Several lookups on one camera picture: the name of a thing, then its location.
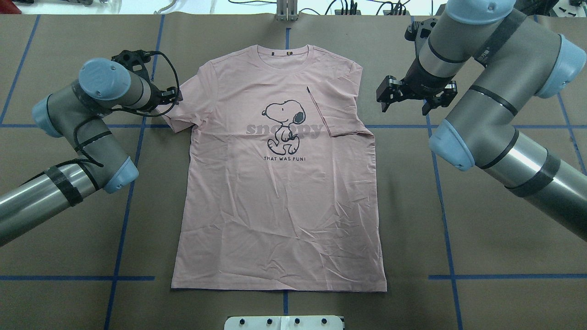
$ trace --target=white bracket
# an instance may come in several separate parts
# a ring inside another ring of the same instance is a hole
[[[278,21],[297,21],[298,0],[277,0],[277,14],[275,18]]]
[[[224,330],[345,330],[341,316],[233,316]]]

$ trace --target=neckline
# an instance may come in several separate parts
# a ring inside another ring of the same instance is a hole
[[[295,49],[270,49],[260,45],[253,45],[251,46],[252,58],[253,60],[259,64],[261,67],[276,73],[297,73],[303,71],[305,68],[310,65],[314,59],[314,46],[306,45],[301,48]],[[300,65],[295,66],[291,69],[280,69],[274,66],[267,64],[265,61],[261,59],[261,55],[277,55],[277,56],[287,56],[287,53],[291,52],[291,55],[300,55],[300,54],[307,54],[304,62]]]

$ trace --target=red object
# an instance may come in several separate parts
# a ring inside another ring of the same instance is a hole
[[[0,0],[0,14],[22,14],[11,0]]]

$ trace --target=snoopy's ear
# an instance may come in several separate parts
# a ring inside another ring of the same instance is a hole
[[[303,123],[304,120],[306,120],[306,114],[302,111],[298,112],[295,114],[295,116],[293,117],[293,122],[295,124],[301,124]]]

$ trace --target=shirt sleeve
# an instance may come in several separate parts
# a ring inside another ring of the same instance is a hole
[[[198,73],[180,86],[183,101],[175,105],[163,119],[179,132],[195,125],[200,127],[214,111],[218,97],[218,78],[211,62],[202,65]],[[169,105],[159,106],[159,113],[168,109]]]
[[[346,75],[308,86],[330,136],[371,134],[357,115],[362,73],[363,67],[353,62]]]

